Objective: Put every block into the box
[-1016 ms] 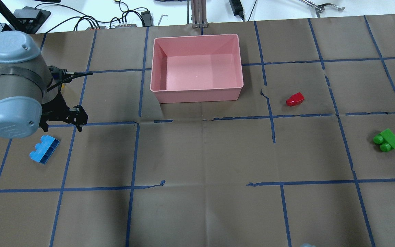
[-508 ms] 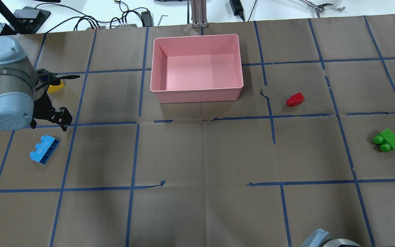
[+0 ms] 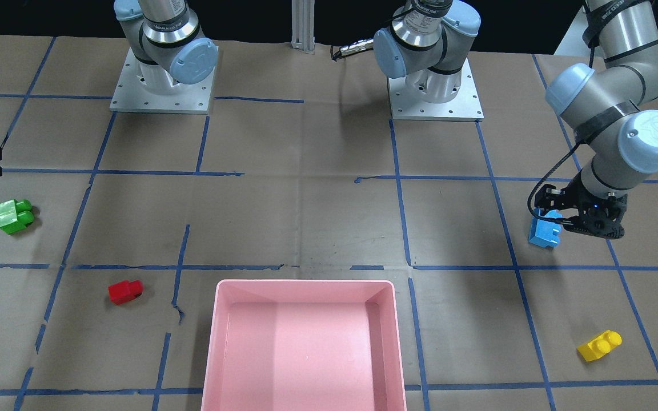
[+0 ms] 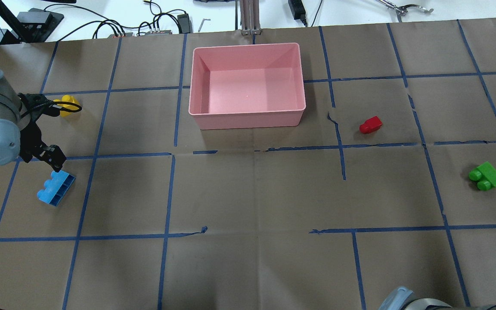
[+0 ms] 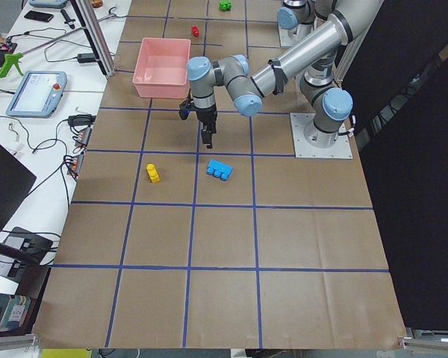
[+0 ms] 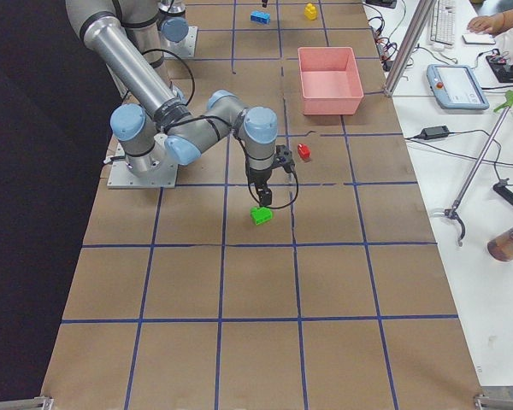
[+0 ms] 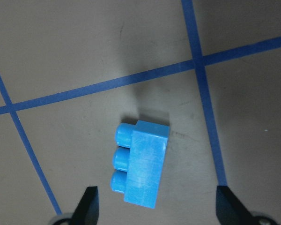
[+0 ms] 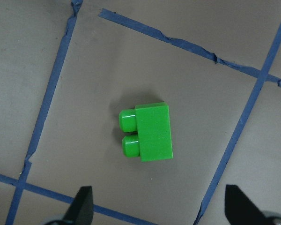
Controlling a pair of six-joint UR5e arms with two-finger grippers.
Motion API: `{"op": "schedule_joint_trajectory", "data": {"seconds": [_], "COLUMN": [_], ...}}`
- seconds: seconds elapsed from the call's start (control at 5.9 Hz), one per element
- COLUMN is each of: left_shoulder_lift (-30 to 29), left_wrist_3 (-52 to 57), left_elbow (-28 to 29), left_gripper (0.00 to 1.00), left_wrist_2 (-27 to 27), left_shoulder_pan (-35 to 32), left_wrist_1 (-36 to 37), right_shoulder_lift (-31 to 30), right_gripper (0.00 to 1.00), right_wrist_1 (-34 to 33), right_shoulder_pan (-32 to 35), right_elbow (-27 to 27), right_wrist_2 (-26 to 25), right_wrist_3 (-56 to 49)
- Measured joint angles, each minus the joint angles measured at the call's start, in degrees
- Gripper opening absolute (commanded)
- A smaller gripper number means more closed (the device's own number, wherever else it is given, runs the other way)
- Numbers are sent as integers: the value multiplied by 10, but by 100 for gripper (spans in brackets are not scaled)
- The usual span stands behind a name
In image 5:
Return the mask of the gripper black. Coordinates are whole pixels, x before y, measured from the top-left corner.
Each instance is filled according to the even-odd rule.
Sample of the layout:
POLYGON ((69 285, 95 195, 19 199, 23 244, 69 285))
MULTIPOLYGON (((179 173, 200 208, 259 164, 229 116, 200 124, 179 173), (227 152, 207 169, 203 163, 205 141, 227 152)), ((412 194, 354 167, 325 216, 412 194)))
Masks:
POLYGON ((203 124, 201 129, 202 144, 206 148, 212 148, 212 134, 217 132, 217 106, 214 104, 211 107, 198 108, 194 107, 197 119, 203 124))

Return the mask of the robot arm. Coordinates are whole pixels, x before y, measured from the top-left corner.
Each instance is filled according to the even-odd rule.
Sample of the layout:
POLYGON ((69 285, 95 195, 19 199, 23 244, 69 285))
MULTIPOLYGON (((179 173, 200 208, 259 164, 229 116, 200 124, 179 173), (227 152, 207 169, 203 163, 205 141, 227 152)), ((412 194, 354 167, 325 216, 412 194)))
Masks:
POLYGON ((277 11, 277 23, 280 28, 293 30, 299 25, 310 25, 315 20, 315 1, 284 0, 277 11))
POLYGON ((248 76, 247 59, 232 55, 211 61, 193 57, 187 62, 190 91, 180 104, 179 115, 185 120, 195 111, 202 123, 202 143, 212 147, 217 132, 217 106, 214 88, 224 86, 240 115, 254 116, 262 107, 262 99, 270 93, 278 95, 294 76, 322 60, 340 45, 346 45, 360 35, 379 10, 378 1, 336 1, 330 7, 327 20, 316 30, 290 47, 266 67, 248 76))

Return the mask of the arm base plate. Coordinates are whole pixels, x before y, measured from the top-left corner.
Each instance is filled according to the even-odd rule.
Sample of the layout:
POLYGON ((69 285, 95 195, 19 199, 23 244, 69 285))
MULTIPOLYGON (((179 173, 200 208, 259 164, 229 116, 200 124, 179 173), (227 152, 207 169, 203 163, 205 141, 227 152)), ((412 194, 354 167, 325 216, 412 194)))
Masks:
POLYGON ((299 159, 351 160, 353 158, 349 136, 339 135, 345 130, 341 123, 338 132, 328 134, 314 125, 314 113, 291 113, 295 157, 299 159))
POLYGON ((298 25, 294 29, 279 27, 279 43, 281 48, 290 48, 302 39, 303 27, 298 25))

